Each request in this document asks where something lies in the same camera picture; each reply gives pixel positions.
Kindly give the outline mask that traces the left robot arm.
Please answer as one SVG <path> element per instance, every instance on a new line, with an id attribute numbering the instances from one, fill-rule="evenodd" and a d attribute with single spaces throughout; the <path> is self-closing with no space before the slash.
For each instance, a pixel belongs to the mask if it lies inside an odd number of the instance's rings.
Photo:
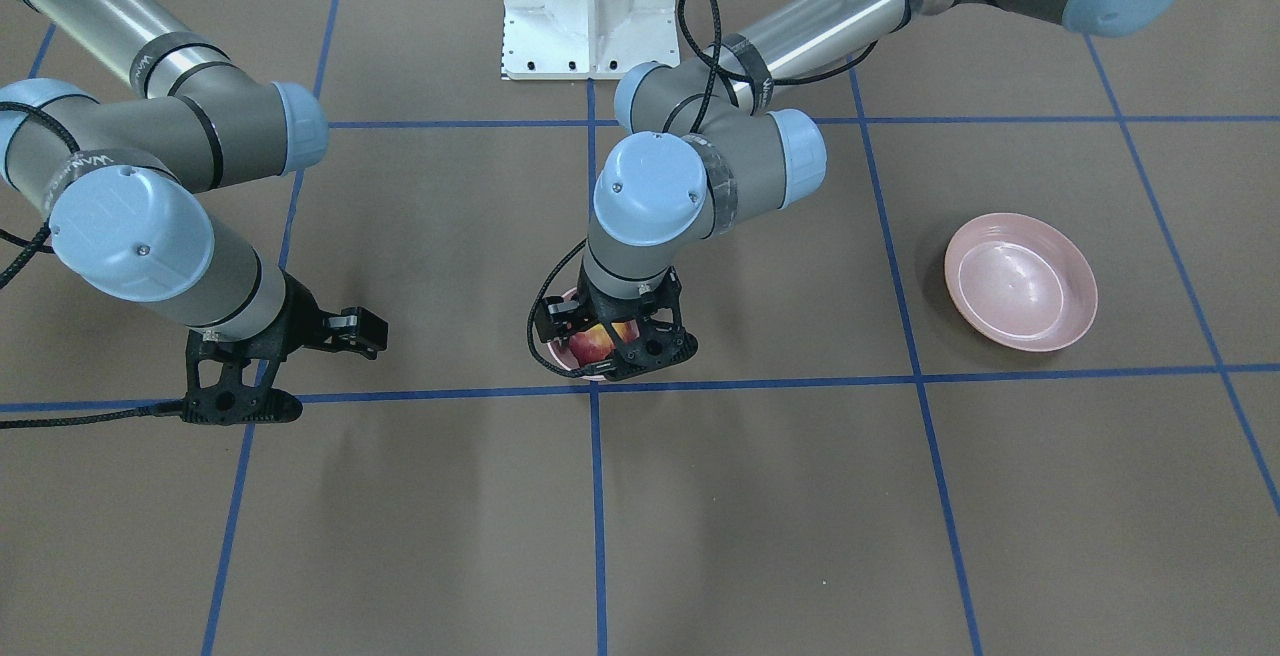
<path id="1" fill-rule="evenodd" d="M 914 20 L 964 4 L 1119 38 L 1176 0 L 795 0 L 677 65 L 645 62 L 614 92 L 626 137 L 590 197 L 575 295 L 539 290 L 527 348 L 566 378 L 626 381 L 687 361 L 698 340 L 682 323 L 677 251 L 741 220 L 814 193 L 827 172 L 817 123 L 772 108 L 781 91 L 837 78 Z"/>

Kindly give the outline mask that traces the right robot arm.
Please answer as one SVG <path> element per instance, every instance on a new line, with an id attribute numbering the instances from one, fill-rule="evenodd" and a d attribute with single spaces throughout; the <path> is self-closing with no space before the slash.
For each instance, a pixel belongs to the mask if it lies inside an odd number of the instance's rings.
<path id="1" fill-rule="evenodd" d="M 320 309 L 198 200 L 317 164 L 329 124 L 310 88 L 255 81 L 156 0 L 18 1 L 134 92 L 102 102 L 51 78 L 3 88 L 3 183 L 38 210 L 63 264 L 183 325 L 196 343 L 257 359 L 384 350 L 381 318 Z"/>

